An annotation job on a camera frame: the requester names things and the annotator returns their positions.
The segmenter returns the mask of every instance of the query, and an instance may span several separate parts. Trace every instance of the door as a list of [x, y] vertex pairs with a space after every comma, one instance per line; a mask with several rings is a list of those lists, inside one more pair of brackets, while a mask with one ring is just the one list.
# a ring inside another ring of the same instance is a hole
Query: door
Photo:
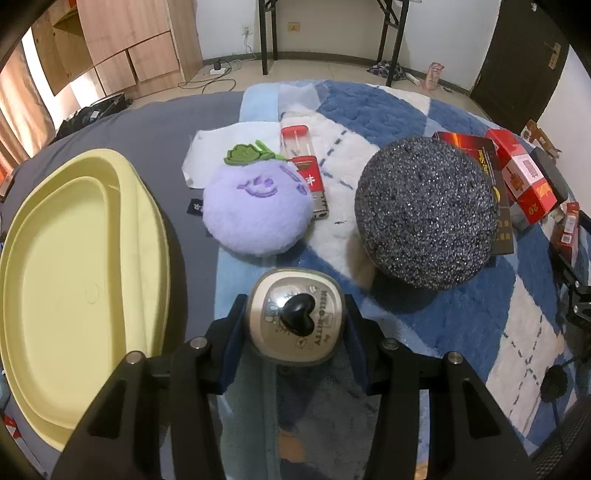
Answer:
[[548, 14], [528, 0], [502, 0], [491, 45], [470, 97], [519, 134], [536, 122], [562, 73], [569, 44]]

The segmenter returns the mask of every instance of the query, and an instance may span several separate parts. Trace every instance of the black knob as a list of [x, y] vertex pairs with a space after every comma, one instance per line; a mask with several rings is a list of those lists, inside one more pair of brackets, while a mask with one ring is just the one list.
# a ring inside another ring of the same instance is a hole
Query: black knob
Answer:
[[291, 333], [307, 337], [314, 332], [314, 322], [310, 318], [310, 313], [315, 306], [316, 301], [312, 295], [299, 293], [285, 302], [279, 318]]
[[556, 401], [565, 395], [569, 386], [569, 378], [562, 365], [552, 365], [542, 380], [540, 387], [541, 400], [544, 403]]

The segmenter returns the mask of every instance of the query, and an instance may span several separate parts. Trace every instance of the power strip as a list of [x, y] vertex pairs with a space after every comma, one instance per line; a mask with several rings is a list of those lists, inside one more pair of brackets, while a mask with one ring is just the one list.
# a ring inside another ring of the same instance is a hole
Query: power strip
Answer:
[[209, 70], [209, 74], [210, 75], [219, 75], [221, 73], [224, 73], [226, 70], [227, 70], [226, 67], [221, 67], [219, 70], [211, 69], [211, 70]]

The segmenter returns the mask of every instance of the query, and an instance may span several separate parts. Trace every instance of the white wall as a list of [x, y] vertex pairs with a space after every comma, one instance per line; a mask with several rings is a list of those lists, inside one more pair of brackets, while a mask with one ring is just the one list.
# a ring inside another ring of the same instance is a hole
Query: white wall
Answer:
[[[197, 33], [204, 59], [246, 53], [242, 32], [244, 27], [253, 32], [255, 23], [258, 25], [256, 4], [257, 0], [196, 1]], [[253, 48], [253, 35], [248, 43]]]
[[[197, 30], [206, 59], [244, 53], [242, 28], [254, 27], [260, 51], [256, 0], [197, 0]], [[400, 63], [426, 72], [432, 61], [445, 65], [441, 78], [471, 89], [486, 56], [500, 0], [423, 0], [411, 3]], [[375, 0], [280, 0], [279, 49], [375, 58], [384, 15]], [[300, 22], [299, 33], [287, 22]], [[271, 15], [267, 14], [268, 49]], [[390, 29], [385, 58], [392, 54], [396, 31]]]
[[591, 212], [591, 78], [572, 48], [538, 125], [562, 150], [558, 169], [581, 208]]

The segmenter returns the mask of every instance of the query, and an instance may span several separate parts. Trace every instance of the door handle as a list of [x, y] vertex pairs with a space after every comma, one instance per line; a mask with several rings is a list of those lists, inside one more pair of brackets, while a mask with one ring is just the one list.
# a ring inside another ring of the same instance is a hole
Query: door handle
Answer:
[[562, 46], [558, 42], [554, 42], [554, 47], [552, 45], [548, 45], [546, 42], [544, 42], [544, 45], [552, 50], [552, 56], [548, 62], [548, 67], [554, 70], [556, 68], [556, 64], [558, 63], [558, 57], [560, 56], [560, 50]]
[[560, 55], [560, 50], [562, 49], [562, 45], [560, 45], [560, 43], [554, 42], [554, 46], [552, 46], [552, 45], [549, 45], [548, 43], [544, 42], [544, 45], [546, 47], [548, 47], [550, 50], [552, 50], [554, 53], [556, 53], [557, 55]]

